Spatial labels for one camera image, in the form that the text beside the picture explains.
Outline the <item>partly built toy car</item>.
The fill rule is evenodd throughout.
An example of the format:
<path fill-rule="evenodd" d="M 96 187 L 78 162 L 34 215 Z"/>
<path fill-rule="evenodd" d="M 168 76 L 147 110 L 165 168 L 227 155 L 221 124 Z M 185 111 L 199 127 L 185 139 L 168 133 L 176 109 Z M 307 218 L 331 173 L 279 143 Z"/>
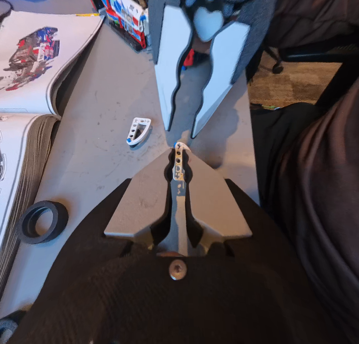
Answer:
<path fill-rule="evenodd" d="M 141 52 L 151 46 L 148 0 L 90 0 L 94 9 L 109 21 L 110 27 Z"/>

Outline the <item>person's clothed body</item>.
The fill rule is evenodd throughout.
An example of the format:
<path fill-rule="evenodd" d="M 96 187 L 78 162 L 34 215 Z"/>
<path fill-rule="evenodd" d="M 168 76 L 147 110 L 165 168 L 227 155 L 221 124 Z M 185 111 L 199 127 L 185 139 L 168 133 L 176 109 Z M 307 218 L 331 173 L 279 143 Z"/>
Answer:
<path fill-rule="evenodd" d="M 358 78 L 333 105 L 257 107 L 251 120 L 261 206 L 335 323 L 358 343 Z"/>

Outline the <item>white curved brick with pin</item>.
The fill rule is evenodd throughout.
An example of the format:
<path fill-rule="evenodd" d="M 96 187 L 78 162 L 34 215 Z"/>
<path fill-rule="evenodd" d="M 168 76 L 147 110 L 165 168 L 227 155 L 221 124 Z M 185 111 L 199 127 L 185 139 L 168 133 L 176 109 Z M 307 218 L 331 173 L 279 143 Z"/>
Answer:
<path fill-rule="evenodd" d="M 126 143 L 131 149 L 135 148 L 147 140 L 151 129 L 151 119 L 135 117 L 130 126 Z"/>

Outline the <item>black chair base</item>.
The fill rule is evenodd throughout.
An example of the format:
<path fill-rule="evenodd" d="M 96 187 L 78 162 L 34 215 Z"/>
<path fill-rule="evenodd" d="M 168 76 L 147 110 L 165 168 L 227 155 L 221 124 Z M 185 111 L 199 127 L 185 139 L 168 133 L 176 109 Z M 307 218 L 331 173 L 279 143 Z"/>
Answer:
<path fill-rule="evenodd" d="M 275 64 L 272 67 L 272 73 L 280 74 L 283 71 L 284 67 L 279 52 L 268 45 L 264 45 L 264 52 L 275 61 Z"/>

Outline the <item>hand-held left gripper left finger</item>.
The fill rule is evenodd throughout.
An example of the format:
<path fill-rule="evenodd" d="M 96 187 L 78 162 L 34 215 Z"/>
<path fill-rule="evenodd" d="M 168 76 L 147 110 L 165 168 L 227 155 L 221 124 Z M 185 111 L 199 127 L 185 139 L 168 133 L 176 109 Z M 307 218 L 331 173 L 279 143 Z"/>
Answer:
<path fill-rule="evenodd" d="M 106 237 L 158 245 L 171 225 L 172 149 L 140 170 L 125 190 L 104 230 Z"/>

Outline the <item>grey desk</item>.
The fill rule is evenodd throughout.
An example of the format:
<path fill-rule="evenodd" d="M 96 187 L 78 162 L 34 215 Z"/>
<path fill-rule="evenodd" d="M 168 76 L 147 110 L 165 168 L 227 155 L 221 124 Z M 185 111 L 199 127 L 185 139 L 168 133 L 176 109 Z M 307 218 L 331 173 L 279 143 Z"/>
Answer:
<path fill-rule="evenodd" d="M 127 178 L 161 155 L 177 140 L 231 179 L 259 203 L 246 77 L 238 79 L 194 140 L 192 117 L 210 64 L 181 75 L 170 132 L 163 128 L 152 56 L 136 54 L 109 27 L 101 27 L 62 87 L 64 114 L 35 201 L 63 203 L 69 221 L 55 240 L 21 244 L 1 300 L 1 317 L 31 305 L 47 274 L 78 224 Z M 145 142 L 126 143 L 135 117 L 151 119 Z"/>

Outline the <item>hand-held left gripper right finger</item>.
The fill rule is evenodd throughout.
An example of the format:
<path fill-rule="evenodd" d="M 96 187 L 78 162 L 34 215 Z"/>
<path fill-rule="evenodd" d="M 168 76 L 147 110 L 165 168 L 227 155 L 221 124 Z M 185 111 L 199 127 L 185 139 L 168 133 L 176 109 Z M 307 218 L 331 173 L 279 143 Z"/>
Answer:
<path fill-rule="evenodd" d="M 183 151 L 186 231 L 193 248 L 250 238 L 252 231 L 225 179 L 189 150 Z"/>

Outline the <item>person's right forearm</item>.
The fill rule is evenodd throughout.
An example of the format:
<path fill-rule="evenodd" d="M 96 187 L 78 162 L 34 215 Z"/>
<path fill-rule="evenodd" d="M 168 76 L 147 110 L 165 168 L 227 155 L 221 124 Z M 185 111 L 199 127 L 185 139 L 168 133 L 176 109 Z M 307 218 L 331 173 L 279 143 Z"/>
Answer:
<path fill-rule="evenodd" d="M 358 26 L 359 0 L 277 0 L 266 39 L 285 49 L 350 35 Z"/>

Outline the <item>open instruction booklet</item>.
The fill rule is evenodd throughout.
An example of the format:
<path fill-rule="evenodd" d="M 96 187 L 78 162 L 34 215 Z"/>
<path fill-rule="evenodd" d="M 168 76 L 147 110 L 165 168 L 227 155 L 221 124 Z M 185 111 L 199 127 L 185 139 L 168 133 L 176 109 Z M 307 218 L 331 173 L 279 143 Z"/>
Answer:
<path fill-rule="evenodd" d="M 61 120 L 57 91 L 102 23 L 98 14 L 14 10 L 1 23 L 1 297 L 19 248 L 16 223 L 34 202 Z"/>

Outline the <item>plain white curved brick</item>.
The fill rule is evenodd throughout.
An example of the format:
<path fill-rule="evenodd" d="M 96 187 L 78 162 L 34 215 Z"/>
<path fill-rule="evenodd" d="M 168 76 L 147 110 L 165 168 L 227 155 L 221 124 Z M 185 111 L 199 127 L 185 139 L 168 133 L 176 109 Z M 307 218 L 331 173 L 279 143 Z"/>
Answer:
<path fill-rule="evenodd" d="M 183 142 L 177 142 L 181 144 L 181 147 L 176 150 L 175 148 L 175 158 L 173 166 L 173 180 L 175 181 L 184 181 L 185 180 L 185 170 L 183 169 L 183 151 L 189 150 L 189 147 Z"/>

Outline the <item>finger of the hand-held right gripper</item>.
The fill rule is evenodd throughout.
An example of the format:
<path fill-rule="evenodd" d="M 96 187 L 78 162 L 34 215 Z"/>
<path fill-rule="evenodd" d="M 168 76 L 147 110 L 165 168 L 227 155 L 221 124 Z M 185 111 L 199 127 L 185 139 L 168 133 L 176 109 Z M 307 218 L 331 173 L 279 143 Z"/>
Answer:
<path fill-rule="evenodd" d="M 195 115 L 191 138 L 194 139 L 216 111 L 233 86 L 233 76 L 244 49 L 250 26 L 230 22 L 221 28 L 210 46 L 211 75 L 202 91 L 202 103 Z"/>
<path fill-rule="evenodd" d="M 181 63 L 190 50 L 193 26 L 180 7 L 166 5 L 159 41 L 155 75 L 164 129 L 170 131 L 175 112 L 175 97 L 180 87 Z"/>

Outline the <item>black toy tyre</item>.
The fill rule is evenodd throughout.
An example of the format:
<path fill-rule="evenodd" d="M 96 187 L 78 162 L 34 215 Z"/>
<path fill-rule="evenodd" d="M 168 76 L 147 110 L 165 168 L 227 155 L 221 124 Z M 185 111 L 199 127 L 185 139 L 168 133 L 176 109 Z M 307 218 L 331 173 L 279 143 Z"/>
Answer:
<path fill-rule="evenodd" d="M 47 232 L 39 235 L 36 231 L 36 222 L 46 211 L 52 213 L 52 222 Z M 67 208 L 62 203 L 39 201 L 28 207 L 17 221 L 17 235 L 20 241 L 29 245 L 47 243 L 61 234 L 68 223 L 68 219 Z"/>
<path fill-rule="evenodd" d="M 6 344 L 17 329 L 18 324 L 9 318 L 0 320 L 0 343 Z"/>

